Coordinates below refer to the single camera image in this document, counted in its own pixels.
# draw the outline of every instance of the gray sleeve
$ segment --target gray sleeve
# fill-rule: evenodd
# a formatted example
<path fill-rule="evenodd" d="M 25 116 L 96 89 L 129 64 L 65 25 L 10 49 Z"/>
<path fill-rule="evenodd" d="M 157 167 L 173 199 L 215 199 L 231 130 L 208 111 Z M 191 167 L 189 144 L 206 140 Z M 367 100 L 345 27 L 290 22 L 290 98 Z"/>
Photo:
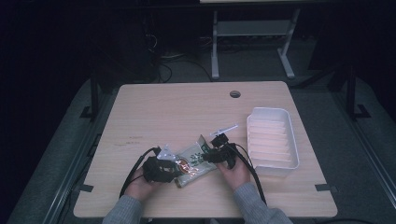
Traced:
<path fill-rule="evenodd" d="M 103 223 L 137 224 L 142 217 L 142 204 L 127 195 L 120 197 L 113 209 L 105 216 Z"/>
<path fill-rule="evenodd" d="M 268 208 L 252 183 L 246 183 L 239 187 L 233 197 L 246 224 L 292 223 L 282 210 Z"/>

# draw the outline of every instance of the person's arm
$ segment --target person's arm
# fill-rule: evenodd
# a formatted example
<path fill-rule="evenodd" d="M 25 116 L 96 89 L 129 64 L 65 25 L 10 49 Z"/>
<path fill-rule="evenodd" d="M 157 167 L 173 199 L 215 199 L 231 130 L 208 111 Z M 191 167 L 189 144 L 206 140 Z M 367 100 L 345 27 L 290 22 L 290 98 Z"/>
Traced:
<path fill-rule="evenodd" d="M 149 183 L 142 176 L 143 169 L 136 170 L 132 179 L 135 179 L 125 190 L 124 195 L 120 197 L 116 205 L 103 219 L 103 223 L 129 223 L 137 224 L 142 217 L 142 203 L 152 191 L 157 189 L 161 183 Z"/>
<path fill-rule="evenodd" d="M 291 223 L 280 209 L 270 209 L 262 201 L 250 182 L 250 171 L 239 158 L 235 159 L 235 166 L 231 170 L 221 163 L 216 165 L 233 190 L 233 197 L 247 224 Z"/>
<path fill-rule="evenodd" d="M 282 210 L 268 208 L 252 183 L 246 183 L 236 189 L 233 198 L 247 224 L 292 223 Z"/>
<path fill-rule="evenodd" d="M 122 195 L 113 209 L 105 216 L 103 223 L 139 223 L 142 212 L 142 204 L 138 200 Z"/>

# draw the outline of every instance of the power cord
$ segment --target power cord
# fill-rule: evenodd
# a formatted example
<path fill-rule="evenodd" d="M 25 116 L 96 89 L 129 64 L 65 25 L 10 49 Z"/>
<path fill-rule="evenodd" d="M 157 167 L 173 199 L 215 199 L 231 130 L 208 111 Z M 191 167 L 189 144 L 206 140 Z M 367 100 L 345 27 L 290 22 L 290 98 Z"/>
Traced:
<path fill-rule="evenodd" d="M 260 182 L 259 177 L 257 176 L 256 170 L 253 168 L 253 166 L 251 166 L 247 159 L 245 159 L 245 157 L 235 148 L 230 147 L 228 145 L 228 143 L 225 143 L 224 146 L 228 147 L 229 149 L 231 149 L 233 152 L 235 152 L 235 154 L 239 157 L 239 159 L 241 159 L 241 161 L 246 165 L 246 167 L 248 168 L 248 170 L 250 171 L 250 173 L 253 175 L 254 181 L 256 182 L 256 186 L 257 186 L 257 190 L 259 191 L 260 197 L 262 198 L 262 201 L 267 204 L 267 201 L 265 200 L 265 196 L 264 196 L 264 192 L 262 190 L 262 183 Z"/>

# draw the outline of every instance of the plastic bag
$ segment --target plastic bag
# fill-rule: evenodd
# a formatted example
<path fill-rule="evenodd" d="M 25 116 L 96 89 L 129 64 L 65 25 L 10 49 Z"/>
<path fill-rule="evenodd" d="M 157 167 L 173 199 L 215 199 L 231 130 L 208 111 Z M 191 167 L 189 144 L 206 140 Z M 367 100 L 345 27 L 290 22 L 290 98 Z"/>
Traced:
<path fill-rule="evenodd" d="M 177 169 L 183 173 L 175 179 L 179 188 L 216 169 L 214 163 L 202 158 L 202 154 L 207 153 L 209 149 L 204 137 L 200 136 L 194 145 L 177 154 Z"/>

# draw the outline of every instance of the white plastic piece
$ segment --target white plastic piece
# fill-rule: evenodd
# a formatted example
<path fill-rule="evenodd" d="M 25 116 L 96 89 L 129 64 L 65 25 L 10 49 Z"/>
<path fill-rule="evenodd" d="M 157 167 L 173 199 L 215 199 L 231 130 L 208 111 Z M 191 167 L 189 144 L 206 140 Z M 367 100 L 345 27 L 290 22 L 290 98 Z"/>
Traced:
<path fill-rule="evenodd" d="M 165 147 L 158 154 L 157 159 L 163 161 L 176 161 L 177 156 L 172 153 L 168 145 L 165 145 Z"/>
<path fill-rule="evenodd" d="M 247 117 L 247 150 L 259 175 L 286 176 L 299 164 L 289 112 L 255 107 Z"/>
<path fill-rule="evenodd" d="M 216 132 L 211 133 L 210 136 L 216 136 L 216 135 L 219 135 L 219 134 L 222 134 L 222 133 L 227 133 L 228 131 L 230 131 L 232 129 L 235 129 L 237 127 L 238 127 L 238 125 L 235 124 L 234 126 L 231 126 L 231 127 L 228 127 L 228 128 L 218 129 Z"/>

